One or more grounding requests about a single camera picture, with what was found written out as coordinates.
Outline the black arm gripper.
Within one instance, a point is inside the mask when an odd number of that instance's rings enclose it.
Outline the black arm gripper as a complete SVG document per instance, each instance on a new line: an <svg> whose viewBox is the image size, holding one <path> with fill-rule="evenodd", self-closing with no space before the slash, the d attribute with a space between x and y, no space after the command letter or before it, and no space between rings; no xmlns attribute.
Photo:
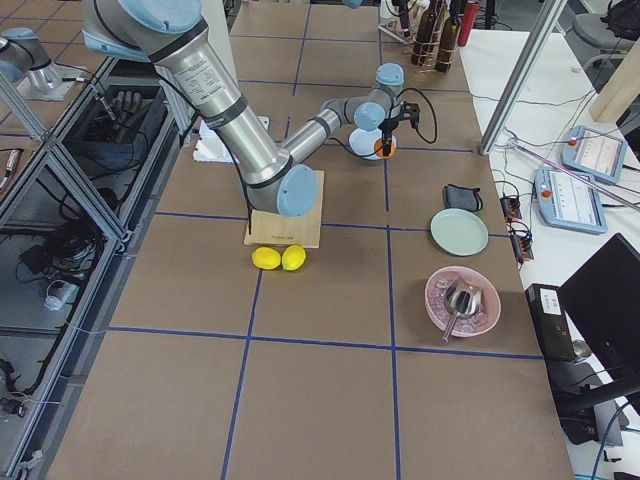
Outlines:
<svg viewBox="0 0 640 480"><path fill-rule="evenodd" d="M383 155L393 155L393 130L403 121L409 121L412 129L419 129L420 107L417 103L401 102L390 111L390 115L382 122Z"/></svg>

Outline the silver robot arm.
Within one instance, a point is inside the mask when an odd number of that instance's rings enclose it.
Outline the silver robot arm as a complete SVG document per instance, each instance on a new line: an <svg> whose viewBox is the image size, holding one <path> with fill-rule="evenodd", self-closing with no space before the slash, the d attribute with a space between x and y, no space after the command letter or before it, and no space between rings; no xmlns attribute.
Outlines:
<svg viewBox="0 0 640 480"><path fill-rule="evenodd" d="M381 65L364 96L332 99L282 145L277 145L254 113L237 82L208 40L209 25L198 1L85 1L86 46L105 56L164 67L204 123L223 141L239 165L247 204L259 211L298 217L318 195L315 173L305 160L339 128L354 124L380 130L370 154L391 152L391 132L418 116L401 100L404 71Z"/></svg>

